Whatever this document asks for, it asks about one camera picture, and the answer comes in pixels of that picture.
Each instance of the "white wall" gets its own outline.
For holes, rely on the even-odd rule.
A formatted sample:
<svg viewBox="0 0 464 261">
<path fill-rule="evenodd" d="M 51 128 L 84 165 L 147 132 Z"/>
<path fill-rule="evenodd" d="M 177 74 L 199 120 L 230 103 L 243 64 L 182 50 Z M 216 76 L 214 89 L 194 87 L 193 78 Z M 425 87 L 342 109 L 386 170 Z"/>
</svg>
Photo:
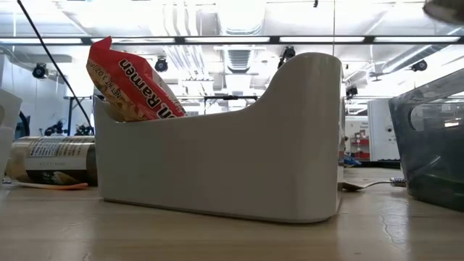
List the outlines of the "white wall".
<svg viewBox="0 0 464 261">
<path fill-rule="evenodd" d="M 6 55 L 0 55 L 0 88 L 3 88 L 22 99 L 21 110 L 30 118 L 30 134 L 40 136 L 39 128 L 45 130 L 60 119 L 67 120 L 69 101 L 63 96 L 67 87 L 55 80 L 38 80 L 28 69 L 12 64 Z M 83 103 L 89 116 L 92 103 Z M 85 122 L 82 112 L 76 108 L 73 111 L 72 131 L 75 124 Z"/>
</svg>

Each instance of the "ceiling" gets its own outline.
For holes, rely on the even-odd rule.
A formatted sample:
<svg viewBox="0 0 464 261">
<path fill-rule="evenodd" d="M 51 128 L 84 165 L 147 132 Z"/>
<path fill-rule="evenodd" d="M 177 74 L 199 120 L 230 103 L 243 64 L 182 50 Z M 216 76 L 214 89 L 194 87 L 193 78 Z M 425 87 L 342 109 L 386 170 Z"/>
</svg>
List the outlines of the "ceiling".
<svg viewBox="0 0 464 261">
<path fill-rule="evenodd" d="M 178 4 L 193 8 L 196 12 L 196 29 L 201 36 L 220 35 L 218 7 L 222 1 L 185 0 L 185 1 L 130 1 L 130 0 L 93 0 L 93 1 L 34 1 L 23 0 L 34 23 L 42 36 L 166 36 L 163 19 L 170 9 Z M 234 0 L 236 5 L 248 7 L 250 0 Z M 422 11 L 424 0 L 320 0 L 317 8 L 314 1 L 268 0 L 265 2 L 264 20 L 261 35 L 267 36 L 321 36 L 321 35 L 391 35 L 391 36 L 437 36 L 445 35 L 450 29 L 440 22 L 430 20 Z M 239 22 L 246 24 L 252 20 L 250 15 L 237 15 Z M 0 0 L 0 37 L 34 36 L 31 26 L 16 4 L 16 1 Z M 244 86 L 244 94 L 260 95 L 274 72 L 284 45 L 264 46 L 255 52 L 248 73 L 253 74 L 249 86 Z M 296 53 L 309 51 L 322 52 L 337 56 L 344 63 L 344 75 L 351 75 L 371 64 L 388 62 L 398 57 L 411 45 L 297 45 Z M 71 79 L 82 81 L 88 77 L 85 63 L 88 46 L 50 46 L 51 53 L 63 58 L 60 67 Z M 163 46 L 114 46 L 114 49 L 141 55 L 154 65 L 158 57 L 166 56 Z M 205 66 L 208 68 L 213 88 L 221 92 L 227 83 L 223 77 L 225 70 L 223 51 L 215 46 L 202 46 Z M 460 46 L 453 48 L 453 55 L 464 50 Z M 40 46 L 16 46 L 14 53 L 26 63 L 42 62 L 44 50 Z M 178 83 L 179 71 L 168 59 L 170 69 L 161 76 L 172 85 Z M 397 85 L 388 81 L 391 88 Z M 388 95 L 382 91 L 379 95 Z"/>
</svg>

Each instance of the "spoon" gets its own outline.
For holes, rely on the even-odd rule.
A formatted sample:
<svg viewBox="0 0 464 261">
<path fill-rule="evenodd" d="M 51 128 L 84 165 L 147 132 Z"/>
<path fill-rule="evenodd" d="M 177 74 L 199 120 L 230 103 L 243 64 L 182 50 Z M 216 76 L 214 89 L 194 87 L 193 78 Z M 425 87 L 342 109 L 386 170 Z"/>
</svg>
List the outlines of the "spoon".
<svg viewBox="0 0 464 261">
<path fill-rule="evenodd" d="M 377 184 L 390 184 L 391 186 L 404 188 L 404 187 L 406 187 L 406 180 L 404 178 L 390 178 L 389 181 L 376 181 L 376 182 L 372 182 L 372 183 L 367 183 L 365 185 L 358 185 L 358 184 L 354 184 L 354 183 L 344 181 L 342 183 L 342 188 L 349 191 L 349 192 L 355 192 L 355 191 L 359 191 L 361 189 L 366 189 L 366 188 L 368 188 L 370 186 L 374 186 L 374 185 L 377 185 Z"/>
</svg>

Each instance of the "clear plastic container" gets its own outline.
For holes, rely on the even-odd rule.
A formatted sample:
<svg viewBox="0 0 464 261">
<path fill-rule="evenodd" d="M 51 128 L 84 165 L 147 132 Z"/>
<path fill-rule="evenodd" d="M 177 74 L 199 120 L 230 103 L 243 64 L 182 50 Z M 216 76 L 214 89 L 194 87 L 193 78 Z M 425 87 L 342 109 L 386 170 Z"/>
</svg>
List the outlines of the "clear plastic container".
<svg viewBox="0 0 464 261">
<path fill-rule="evenodd" d="M 464 211 L 463 91 L 459 70 L 389 101 L 409 194 L 459 211 Z"/>
</svg>

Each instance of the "ramen package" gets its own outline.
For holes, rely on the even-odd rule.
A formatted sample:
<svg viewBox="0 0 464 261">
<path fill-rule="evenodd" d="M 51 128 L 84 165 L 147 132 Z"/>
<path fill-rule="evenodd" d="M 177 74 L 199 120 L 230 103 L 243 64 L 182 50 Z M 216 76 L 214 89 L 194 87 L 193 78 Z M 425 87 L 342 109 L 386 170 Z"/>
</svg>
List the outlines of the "ramen package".
<svg viewBox="0 0 464 261">
<path fill-rule="evenodd" d="M 87 71 L 126 121 L 186 116 L 169 86 L 140 56 L 113 51 L 111 37 L 92 44 Z"/>
</svg>

